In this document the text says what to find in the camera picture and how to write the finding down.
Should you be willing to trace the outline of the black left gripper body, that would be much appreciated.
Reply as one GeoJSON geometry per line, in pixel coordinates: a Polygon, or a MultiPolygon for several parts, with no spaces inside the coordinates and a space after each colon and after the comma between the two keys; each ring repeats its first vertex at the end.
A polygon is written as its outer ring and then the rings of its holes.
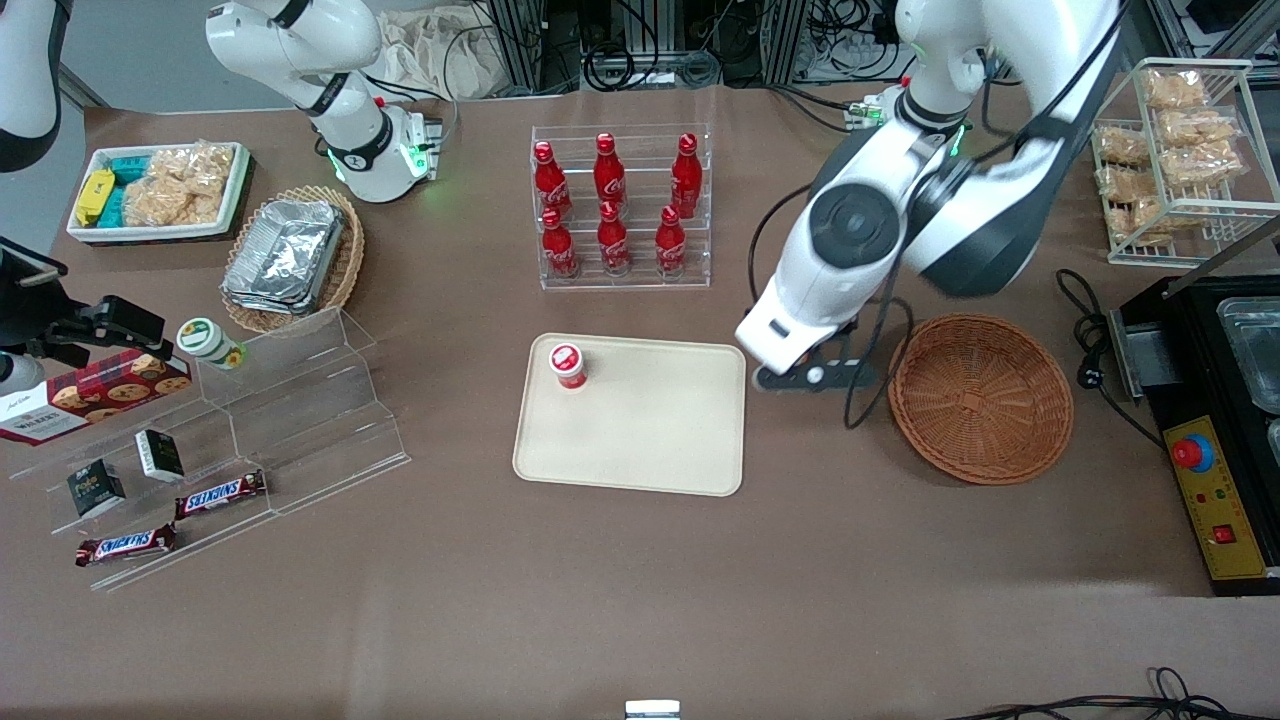
{"type": "Polygon", "coordinates": [[[844,392],[850,388],[861,391],[874,386],[878,378],[874,368],[860,369],[856,359],[809,359],[783,373],[774,373],[768,366],[759,366],[755,370],[755,388],[772,393],[844,392]]]}

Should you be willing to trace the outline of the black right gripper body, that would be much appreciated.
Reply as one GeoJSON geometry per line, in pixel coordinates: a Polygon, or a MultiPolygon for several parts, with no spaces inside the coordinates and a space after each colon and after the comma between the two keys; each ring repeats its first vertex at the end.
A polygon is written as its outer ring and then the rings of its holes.
{"type": "Polygon", "coordinates": [[[166,359],[165,320],[122,297],[90,305],[72,300],[38,334],[38,356],[68,366],[90,364],[90,347],[133,348],[166,359]]]}

